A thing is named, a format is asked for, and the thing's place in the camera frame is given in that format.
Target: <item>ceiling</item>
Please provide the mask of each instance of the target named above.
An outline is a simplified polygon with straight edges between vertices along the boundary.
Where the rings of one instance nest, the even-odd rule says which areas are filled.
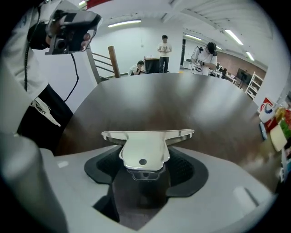
[[[113,0],[90,10],[98,12],[104,24],[123,20],[155,18],[179,21],[184,33],[215,42],[224,52],[247,58],[266,69],[272,41],[271,20],[251,0]],[[237,44],[224,30],[230,29],[242,41]]]

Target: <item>ceiling light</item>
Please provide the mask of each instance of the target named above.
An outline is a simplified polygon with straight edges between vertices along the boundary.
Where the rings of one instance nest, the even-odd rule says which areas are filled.
[[[84,3],[86,3],[85,1],[81,1],[80,3],[79,3],[79,5],[83,5]]]
[[[237,36],[231,31],[231,30],[225,30],[238,44],[243,45],[243,43],[240,41],[240,39],[237,38]]]
[[[246,54],[249,56],[249,58],[254,61],[255,59],[253,58],[253,56],[250,54],[250,52],[246,52]]]
[[[119,22],[119,23],[115,23],[115,24],[110,24],[108,25],[108,27],[115,27],[115,26],[119,26],[119,25],[124,25],[124,24],[134,24],[134,23],[140,23],[141,20],[130,20],[130,21],[124,21],[124,22]]]
[[[185,34],[185,36],[190,37],[190,38],[193,38],[193,39],[196,39],[196,40],[199,40],[199,41],[202,40],[202,39],[200,39],[200,38],[197,38],[197,37],[195,37],[195,36],[188,35],[188,34]]]

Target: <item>white shirt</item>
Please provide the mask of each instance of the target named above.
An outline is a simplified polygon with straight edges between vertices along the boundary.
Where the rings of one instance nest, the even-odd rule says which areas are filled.
[[[208,75],[209,67],[203,66],[203,62],[217,65],[217,56],[213,56],[212,54],[208,53],[205,47],[203,48],[203,51],[201,51],[201,53],[198,48],[195,48],[191,58],[196,60],[193,70],[194,74]]]
[[[129,71],[128,71],[128,75],[127,75],[127,76],[131,76],[131,74],[133,73],[133,71],[136,72],[137,69],[138,69],[138,68],[137,68],[137,64],[133,65],[133,66],[129,69]]]
[[[170,51],[172,50],[172,45],[170,43],[160,43],[157,47],[157,49],[159,50],[163,50],[163,51]],[[162,57],[169,57],[170,53],[165,53],[165,52],[159,52],[160,56]]]
[[[28,45],[27,34],[31,26],[36,23],[37,9],[30,9],[11,32],[11,37],[2,50],[0,70],[6,68],[24,88],[24,58]],[[48,81],[39,70],[38,61],[30,48],[27,62],[27,93],[34,100],[48,85]]]

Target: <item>black circular hole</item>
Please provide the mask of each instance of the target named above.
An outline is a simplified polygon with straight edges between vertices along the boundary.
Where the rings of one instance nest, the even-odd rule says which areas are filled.
[[[60,43],[58,44],[59,49],[64,48],[64,46],[65,46],[65,43],[64,43],[64,42],[60,42]]]
[[[147,161],[145,159],[140,160],[140,165],[146,165]]]

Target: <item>finger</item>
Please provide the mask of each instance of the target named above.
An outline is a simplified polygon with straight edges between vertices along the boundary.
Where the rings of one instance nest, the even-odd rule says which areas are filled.
[[[81,47],[84,47],[84,46],[86,46],[86,41],[82,41],[82,43],[81,43]]]
[[[88,40],[90,40],[90,34],[89,33],[86,33],[85,35],[84,35],[84,40],[86,40],[86,41],[88,41]]]

